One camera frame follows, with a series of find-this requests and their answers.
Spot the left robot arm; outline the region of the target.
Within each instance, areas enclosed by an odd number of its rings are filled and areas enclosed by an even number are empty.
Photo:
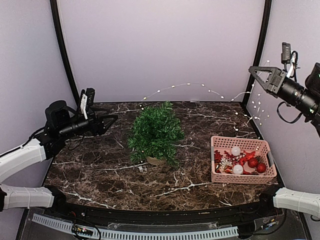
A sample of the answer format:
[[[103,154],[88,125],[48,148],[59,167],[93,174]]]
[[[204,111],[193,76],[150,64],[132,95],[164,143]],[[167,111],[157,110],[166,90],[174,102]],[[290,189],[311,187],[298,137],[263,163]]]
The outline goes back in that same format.
[[[85,133],[103,135],[118,119],[114,114],[96,115],[89,106],[74,110],[64,100],[50,104],[45,116],[44,127],[36,130],[24,144],[0,155],[1,182],[27,167],[53,159],[72,137]],[[52,185],[17,187],[0,184],[2,211],[42,207],[51,208],[60,218],[67,218],[71,208],[65,202],[65,194]]]

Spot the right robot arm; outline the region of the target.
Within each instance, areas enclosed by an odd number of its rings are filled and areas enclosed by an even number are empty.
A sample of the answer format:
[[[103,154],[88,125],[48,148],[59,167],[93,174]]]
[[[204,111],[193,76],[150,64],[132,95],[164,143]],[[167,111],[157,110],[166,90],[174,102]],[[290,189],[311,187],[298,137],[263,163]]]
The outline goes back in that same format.
[[[320,64],[315,63],[305,80],[305,87],[287,77],[277,67],[251,66],[251,76],[264,91],[300,111],[305,122],[310,122],[320,132]],[[290,190],[286,187],[272,187],[264,193],[262,201],[255,205],[255,213],[266,217],[274,208],[294,210],[320,217],[320,195]]]

